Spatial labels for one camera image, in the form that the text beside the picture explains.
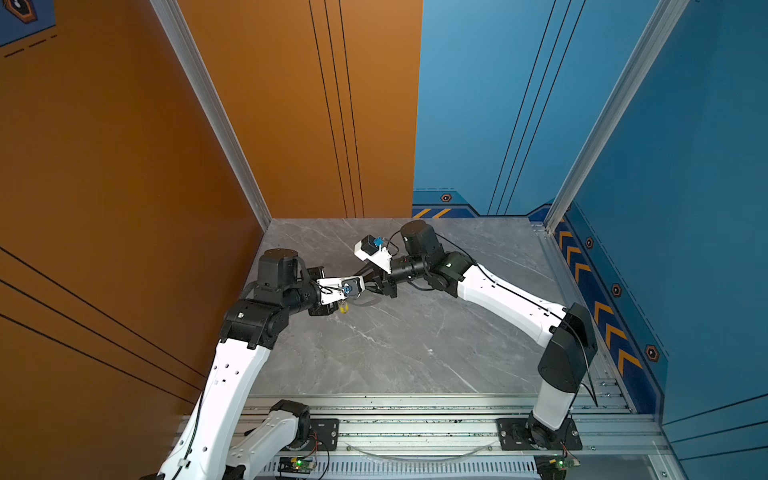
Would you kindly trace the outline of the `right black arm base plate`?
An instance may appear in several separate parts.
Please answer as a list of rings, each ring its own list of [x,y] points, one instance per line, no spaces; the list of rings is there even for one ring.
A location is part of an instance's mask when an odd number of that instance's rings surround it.
[[[503,451],[583,449],[580,432],[573,418],[566,418],[557,430],[549,429],[533,417],[499,418],[496,427]]]

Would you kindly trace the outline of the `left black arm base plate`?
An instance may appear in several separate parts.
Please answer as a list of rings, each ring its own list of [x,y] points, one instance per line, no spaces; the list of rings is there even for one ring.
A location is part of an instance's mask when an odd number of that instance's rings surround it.
[[[330,451],[335,451],[339,436],[340,420],[338,418],[310,418],[306,435],[297,437],[283,448],[283,451],[308,452],[317,442]]]

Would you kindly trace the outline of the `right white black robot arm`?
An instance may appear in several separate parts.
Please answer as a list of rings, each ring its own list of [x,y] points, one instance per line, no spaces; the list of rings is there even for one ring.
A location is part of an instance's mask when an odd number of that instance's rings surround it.
[[[597,352],[589,310],[537,297],[492,274],[459,246],[445,250],[447,238],[423,220],[410,221],[398,232],[406,250],[400,257],[390,254],[387,240],[371,235],[355,245],[355,255],[368,264],[361,271],[366,284],[394,298],[399,284],[423,279],[430,289],[490,311],[543,347],[539,394],[517,435],[529,449],[567,448],[576,431],[571,408],[581,386],[592,383]]]

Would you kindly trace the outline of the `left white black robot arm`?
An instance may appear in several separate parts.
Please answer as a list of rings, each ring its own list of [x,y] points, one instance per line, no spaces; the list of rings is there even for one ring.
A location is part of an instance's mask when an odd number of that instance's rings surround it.
[[[206,385],[157,479],[253,479],[309,434],[308,406],[277,402],[262,424],[232,442],[251,388],[291,315],[329,315],[360,292],[358,278],[327,278],[291,249],[270,249],[254,281],[227,311]]]

